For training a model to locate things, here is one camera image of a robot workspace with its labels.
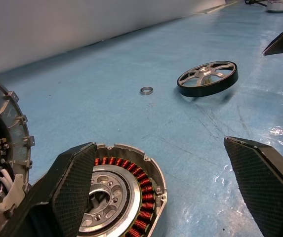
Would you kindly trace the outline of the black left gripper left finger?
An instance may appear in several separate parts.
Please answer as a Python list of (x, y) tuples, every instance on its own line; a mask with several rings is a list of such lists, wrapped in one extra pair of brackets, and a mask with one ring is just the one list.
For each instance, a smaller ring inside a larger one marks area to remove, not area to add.
[(77, 237), (87, 208), (97, 145), (61, 153), (14, 210), (0, 237)]

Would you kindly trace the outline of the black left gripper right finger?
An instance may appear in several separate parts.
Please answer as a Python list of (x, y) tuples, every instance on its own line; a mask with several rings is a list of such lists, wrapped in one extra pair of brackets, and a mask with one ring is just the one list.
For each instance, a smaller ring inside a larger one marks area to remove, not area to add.
[(225, 137), (243, 200), (263, 237), (283, 237), (283, 156), (272, 146)]

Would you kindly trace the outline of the motor stator with copper coils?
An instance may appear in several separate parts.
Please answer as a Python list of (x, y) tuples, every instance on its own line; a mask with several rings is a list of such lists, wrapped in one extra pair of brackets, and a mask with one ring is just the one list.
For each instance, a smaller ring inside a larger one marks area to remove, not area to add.
[(97, 146), (86, 212), (77, 237), (164, 237), (167, 187), (142, 150)]

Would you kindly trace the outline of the black rotor wheel silver spokes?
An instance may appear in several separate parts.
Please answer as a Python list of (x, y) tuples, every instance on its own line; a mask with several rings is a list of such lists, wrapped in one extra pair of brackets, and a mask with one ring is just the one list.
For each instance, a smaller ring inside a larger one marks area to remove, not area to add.
[(231, 61), (204, 63), (177, 79), (179, 92), (187, 97), (205, 97), (233, 86), (239, 78), (238, 66)]

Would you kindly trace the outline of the silver round motor housing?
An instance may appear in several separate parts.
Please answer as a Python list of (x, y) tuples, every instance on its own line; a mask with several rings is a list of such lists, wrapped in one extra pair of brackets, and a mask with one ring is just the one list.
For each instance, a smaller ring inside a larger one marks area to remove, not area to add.
[(267, 12), (272, 12), (272, 13), (282, 13), (283, 0), (268, 0), (266, 10)]

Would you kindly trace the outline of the grey motor rotor disc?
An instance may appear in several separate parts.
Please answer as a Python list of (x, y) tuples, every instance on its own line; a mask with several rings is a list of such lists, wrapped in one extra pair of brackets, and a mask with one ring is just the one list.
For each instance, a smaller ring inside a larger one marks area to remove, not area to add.
[(0, 83), (0, 230), (31, 187), (31, 147), (27, 117), (18, 106), (18, 96)]

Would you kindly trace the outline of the blue plastic table cover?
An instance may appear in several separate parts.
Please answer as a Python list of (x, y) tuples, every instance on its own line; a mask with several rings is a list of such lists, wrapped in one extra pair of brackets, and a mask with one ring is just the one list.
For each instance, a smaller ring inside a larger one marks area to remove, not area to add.
[[(223, 140), (255, 140), (283, 156), (283, 54), (262, 54), (283, 32), (283, 13), (230, 2), (0, 74), (35, 138), (30, 182), (70, 147), (127, 144), (163, 171), (166, 237), (262, 237)], [(236, 63), (237, 82), (183, 96), (177, 79), (214, 61)]]

